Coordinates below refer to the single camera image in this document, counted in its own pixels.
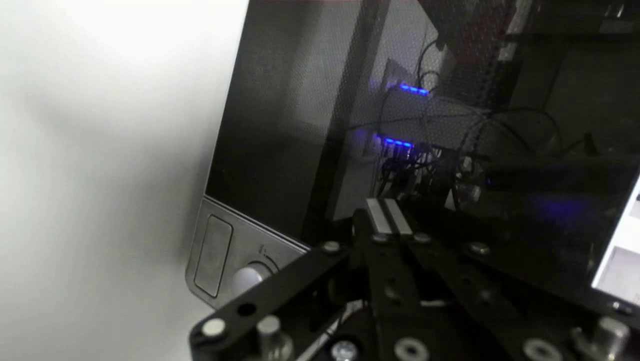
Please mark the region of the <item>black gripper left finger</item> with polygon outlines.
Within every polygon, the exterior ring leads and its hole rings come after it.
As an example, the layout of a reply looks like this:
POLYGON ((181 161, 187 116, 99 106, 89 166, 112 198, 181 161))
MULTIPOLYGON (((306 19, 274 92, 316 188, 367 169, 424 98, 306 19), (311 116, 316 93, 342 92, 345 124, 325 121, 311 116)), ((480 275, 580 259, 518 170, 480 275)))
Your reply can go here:
POLYGON ((374 317, 376 348, 383 361, 429 361, 429 346, 419 335, 419 295, 402 260, 401 241, 379 198, 367 201, 356 225, 365 253, 374 317))

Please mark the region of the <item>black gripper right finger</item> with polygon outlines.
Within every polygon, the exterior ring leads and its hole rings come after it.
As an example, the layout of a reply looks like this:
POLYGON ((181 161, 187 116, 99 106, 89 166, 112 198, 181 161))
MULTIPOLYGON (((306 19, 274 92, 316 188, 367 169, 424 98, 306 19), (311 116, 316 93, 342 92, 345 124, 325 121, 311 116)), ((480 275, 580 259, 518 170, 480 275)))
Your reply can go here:
POLYGON ((554 361, 554 343, 524 319, 496 281, 471 260, 468 253, 478 244, 468 237, 471 225, 447 208, 426 208, 414 214, 395 198, 384 198, 383 204, 409 257, 448 289, 490 344, 496 344, 511 361, 554 361))

